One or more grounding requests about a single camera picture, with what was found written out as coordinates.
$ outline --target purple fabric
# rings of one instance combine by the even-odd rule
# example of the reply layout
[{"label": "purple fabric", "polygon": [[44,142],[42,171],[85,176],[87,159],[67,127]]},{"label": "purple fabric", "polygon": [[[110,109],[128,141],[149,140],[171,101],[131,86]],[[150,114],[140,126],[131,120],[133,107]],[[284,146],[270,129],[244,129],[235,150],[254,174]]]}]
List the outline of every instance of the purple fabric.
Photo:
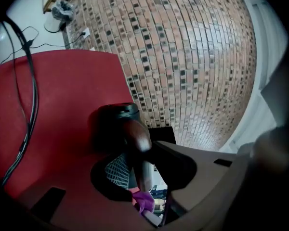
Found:
[{"label": "purple fabric", "polygon": [[133,199],[136,200],[139,205],[139,213],[142,213],[143,210],[154,211],[154,198],[149,192],[138,191],[132,195]]}]

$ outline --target brick wall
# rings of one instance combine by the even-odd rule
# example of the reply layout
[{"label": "brick wall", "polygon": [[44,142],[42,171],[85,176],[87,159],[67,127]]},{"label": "brick wall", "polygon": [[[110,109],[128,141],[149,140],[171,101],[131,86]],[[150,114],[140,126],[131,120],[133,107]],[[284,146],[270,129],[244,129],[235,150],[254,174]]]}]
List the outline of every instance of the brick wall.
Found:
[{"label": "brick wall", "polygon": [[243,0],[73,0],[75,49],[117,54],[150,128],[218,150],[248,104],[256,43]]}]

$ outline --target red surface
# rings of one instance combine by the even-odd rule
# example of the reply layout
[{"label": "red surface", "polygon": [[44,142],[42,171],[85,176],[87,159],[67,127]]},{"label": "red surface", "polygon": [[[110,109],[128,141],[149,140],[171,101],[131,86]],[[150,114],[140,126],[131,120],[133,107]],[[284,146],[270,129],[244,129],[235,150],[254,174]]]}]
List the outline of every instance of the red surface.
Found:
[{"label": "red surface", "polygon": [[[90,153],[88,117],[102,105],[132,102],[117,55],[64,50],[32,55],[39,114],[27,152],[6,184],[17,197],[36,180]],[[32,87],[26,57],[16,59],[27,117]],[[0,66],[0,178],[13,163],[25,135],[12,61]]]}]

